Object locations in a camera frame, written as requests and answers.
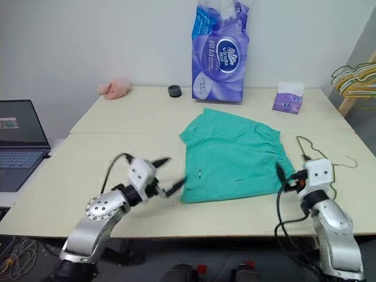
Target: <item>teal shorts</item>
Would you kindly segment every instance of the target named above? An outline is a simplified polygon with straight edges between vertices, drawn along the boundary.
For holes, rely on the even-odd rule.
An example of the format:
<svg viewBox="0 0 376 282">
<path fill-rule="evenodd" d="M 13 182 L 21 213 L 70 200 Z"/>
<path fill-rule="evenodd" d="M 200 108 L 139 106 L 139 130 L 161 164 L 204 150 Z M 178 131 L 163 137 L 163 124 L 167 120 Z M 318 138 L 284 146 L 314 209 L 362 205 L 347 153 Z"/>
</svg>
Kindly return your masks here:
<svg viewBox="0 0 376 282">
<path fill-rule="evenodd" d="M 276 193 L 293 165 L 280 142 L 280 132 L 243 117 L 204 109 L 180 135 L 186 144 L 183 203 L 239 199 Z"/>
</svg>

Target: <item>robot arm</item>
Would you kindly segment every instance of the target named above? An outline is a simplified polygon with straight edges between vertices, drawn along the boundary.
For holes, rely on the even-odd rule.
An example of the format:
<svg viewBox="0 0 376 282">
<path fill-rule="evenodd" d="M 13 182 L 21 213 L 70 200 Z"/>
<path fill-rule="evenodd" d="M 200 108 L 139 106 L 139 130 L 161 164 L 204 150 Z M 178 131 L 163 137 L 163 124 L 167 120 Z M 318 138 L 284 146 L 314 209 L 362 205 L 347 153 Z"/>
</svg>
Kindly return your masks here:
<svg viewBox="0 0 376 282">
<path fill-rule="evenodd" d="M 320 244 L 320 264 L 332 281 L 364 281 L 361 253 L 353 234 L 353 221 L 327 193 L 334 181 L 327 159 L 305 163 L 308 178 L 298 191 L 301 208 L 309 212 Z"/>
<path fill-rule="evenodd" d="M 111 191 L 92 198 L 85 208 L 85 215 L 65 242 L 48 281 L 92 281 L 98 271 L 99 261 L 110 234 L 131 207 L 147 203 L 153 196 L 169 197 L 178 191 L 184 179 L 169 191 L 158 186 L 157 168 L 169 158 L 150 162 L 126 154 L 130 162 L 130 185 L 119 184 Z"/>
</svg>

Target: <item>pink cloth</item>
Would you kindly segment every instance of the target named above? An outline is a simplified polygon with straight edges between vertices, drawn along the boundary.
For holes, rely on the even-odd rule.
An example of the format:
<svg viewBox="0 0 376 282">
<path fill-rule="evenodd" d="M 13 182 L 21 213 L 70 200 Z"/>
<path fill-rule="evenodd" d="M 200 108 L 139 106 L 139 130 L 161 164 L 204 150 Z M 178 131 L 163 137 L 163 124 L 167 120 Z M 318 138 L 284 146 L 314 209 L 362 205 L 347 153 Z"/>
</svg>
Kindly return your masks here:
<svg viewBox="0 0 376 282">
<path fill-rule="evenodd" d="M 98 87 L 98 93 L 104 95 L 106 99 L 112 100 L 121 98 L 130 91 L 130 84 L 124 78 L 117 78 L 110 81 L 107 85 L 100 85 Z"/>
</svg>

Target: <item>table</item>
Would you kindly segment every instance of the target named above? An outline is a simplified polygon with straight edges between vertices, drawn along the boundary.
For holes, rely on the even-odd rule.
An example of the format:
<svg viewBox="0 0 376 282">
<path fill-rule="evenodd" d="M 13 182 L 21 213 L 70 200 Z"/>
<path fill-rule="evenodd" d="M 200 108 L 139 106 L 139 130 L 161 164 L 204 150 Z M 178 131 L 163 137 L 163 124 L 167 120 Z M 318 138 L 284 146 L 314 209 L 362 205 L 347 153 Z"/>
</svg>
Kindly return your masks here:
<svg viewBox="0 0 376 282">
<path fill-rule="evenodd" d="M 241 105 L 197 102 L 191 89 L 171 98 L 166 87 L 134 87 L 117 100 L 100 97 L 71 133 L 170 133 L 178 135 L 205 107 L 234 113 L 290 133 L 354 133 L 319 89 L 306 89 L 298 115 L 273 111 L 276 89 L 245 89 Z"/>
<path fill-rule="evenodd" d="M 315 147 L 335 163 L 348 163 L 345 155 L 356 159 L 358 168 L 337 167 L 337 201 L 354 219 L 355 234 L 376 233 L 373 220 L 376 158 L 353 133 L 306 133 Z M 301 168 L 296 134 L 282 133 L 281 142 L 296 169 Z M 307 154 L 314 155 L 308 146 Z M 167 133 L 76 133 L 43 166 L 30 189 L 0 222 L 1 234 L 65 237 L 84 215 L 86 202 L 99 193 L 106 169 L 120 152 L 155 159 L 173 158 L 159 170 L 162 187 L 169 187 L 184 172 L 184 144 L 176 134 Z M 119 162 L 107 189 L 127 178 L 126 162 Z M 112 237 L 211 237 L 272 236 L 277 224 L 276 195 L 222 202 L 181 204 L 179 195 L 155 198 L 139 205 L 120 221 Z M 291 219 L 302 215 L 295 193 L 283 195 L 281 212 Z M 290 225 L 293 235 L 315 234 L 310 219 Z"/>
</svg>

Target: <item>small purple box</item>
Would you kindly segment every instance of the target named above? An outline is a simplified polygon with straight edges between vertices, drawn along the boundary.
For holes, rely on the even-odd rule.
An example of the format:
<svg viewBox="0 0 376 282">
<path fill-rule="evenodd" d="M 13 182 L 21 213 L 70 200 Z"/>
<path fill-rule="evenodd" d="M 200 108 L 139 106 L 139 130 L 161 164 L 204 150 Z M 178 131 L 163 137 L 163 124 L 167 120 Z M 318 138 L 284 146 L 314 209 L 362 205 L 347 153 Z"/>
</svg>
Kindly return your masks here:
<svg viewBox="0 0 376 282">
<path fill-rule="evenodd" d="M 280 83 L 274 100 L 273 110 L 297 114 L 303 102 L 304 85 Z"/>
</svg>

